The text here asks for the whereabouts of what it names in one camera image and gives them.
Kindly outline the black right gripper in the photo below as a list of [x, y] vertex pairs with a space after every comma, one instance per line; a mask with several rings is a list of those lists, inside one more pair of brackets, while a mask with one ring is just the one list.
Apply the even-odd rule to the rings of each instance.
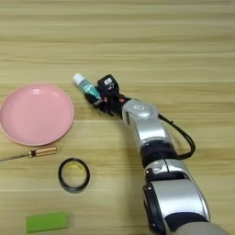
[[124, 95], [105, 95], [103, 100], [89, 94], [85, 94], [84, 97], [94, 108], [99, 108], [110, 116], [119, 116], [120, 118], [123, 106], [130, 100]]

